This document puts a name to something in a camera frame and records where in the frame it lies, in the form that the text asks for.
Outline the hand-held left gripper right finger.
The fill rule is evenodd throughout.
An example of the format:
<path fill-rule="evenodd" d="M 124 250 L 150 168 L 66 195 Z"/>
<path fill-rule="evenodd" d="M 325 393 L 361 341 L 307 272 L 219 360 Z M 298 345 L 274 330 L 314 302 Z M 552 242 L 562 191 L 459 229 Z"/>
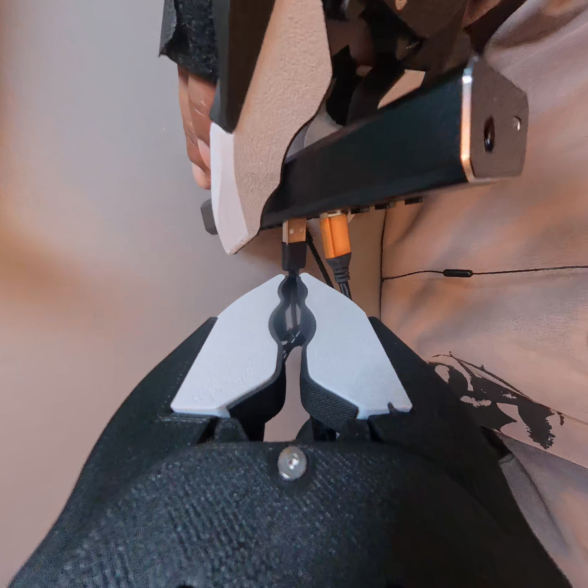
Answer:
<path fill-rule="evenodd" d="M 350 420 L 409 413 L 412 402 L 367 314 L 308 273 L 297 279 L 297 297 L 306 412 L 336 433 Z"/>

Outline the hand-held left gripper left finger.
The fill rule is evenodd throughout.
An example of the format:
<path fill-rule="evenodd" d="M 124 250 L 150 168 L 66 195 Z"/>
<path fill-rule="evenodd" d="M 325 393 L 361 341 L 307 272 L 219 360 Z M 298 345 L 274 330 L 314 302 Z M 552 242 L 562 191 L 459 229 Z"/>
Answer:
<path fill-rule="evenodd" d="M 263 440 L 286 397 L 286 282 L 276 275 L 218 315 L 171 402 L 173 413 L 231 417 L 251 440 Z"/>

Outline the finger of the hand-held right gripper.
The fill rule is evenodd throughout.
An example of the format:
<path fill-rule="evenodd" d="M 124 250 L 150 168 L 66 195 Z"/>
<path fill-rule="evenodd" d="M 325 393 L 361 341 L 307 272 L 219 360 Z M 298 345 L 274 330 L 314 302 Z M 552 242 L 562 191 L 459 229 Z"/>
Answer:
<path fill-rule="evenodd" d="M 325 16 L 358 25 L 357 40 L 333 49 L 326 113 L 343 126 L 466 65 L 467 1 L 324 1 Z"/>
<path fill-rule="evenodd" d="M 322 1 L 214 1 L 218 82 L 210 111 L 212 213 L 235 254 L 261 228 L 298 132 L 332 78 Z"/>

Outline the black usb hub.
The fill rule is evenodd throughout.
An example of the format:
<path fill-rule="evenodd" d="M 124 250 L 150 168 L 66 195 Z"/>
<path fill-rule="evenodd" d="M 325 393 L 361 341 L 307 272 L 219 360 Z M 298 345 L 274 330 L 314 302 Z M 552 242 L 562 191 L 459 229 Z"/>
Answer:
<path fill-rule="evenodd" d="M 528 118 L 526 92 L 474 57 L 366 121 L 287 157 L 254 235 L 293 217 L 518 177 Z"/>

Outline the person's right hand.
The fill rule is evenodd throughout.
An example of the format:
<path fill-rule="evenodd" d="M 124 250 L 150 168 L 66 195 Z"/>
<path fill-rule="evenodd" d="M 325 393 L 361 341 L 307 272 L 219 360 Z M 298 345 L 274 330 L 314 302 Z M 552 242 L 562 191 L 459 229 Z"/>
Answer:
<path fill-rule="evenodd" d="M 210 180 L 210 109 L 215 85 L 178 66 L 179 106 L 196 183 L 209 190 Z"/>

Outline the black fabric cuff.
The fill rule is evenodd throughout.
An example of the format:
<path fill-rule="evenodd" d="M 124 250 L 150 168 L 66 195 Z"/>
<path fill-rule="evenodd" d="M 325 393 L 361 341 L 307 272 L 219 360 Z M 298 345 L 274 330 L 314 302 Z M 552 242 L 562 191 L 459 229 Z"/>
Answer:
<path fill-rule="evenodd" d="M 217 37 L 212 1 L 164 1 L 159 55 L 217 84 Z"/>

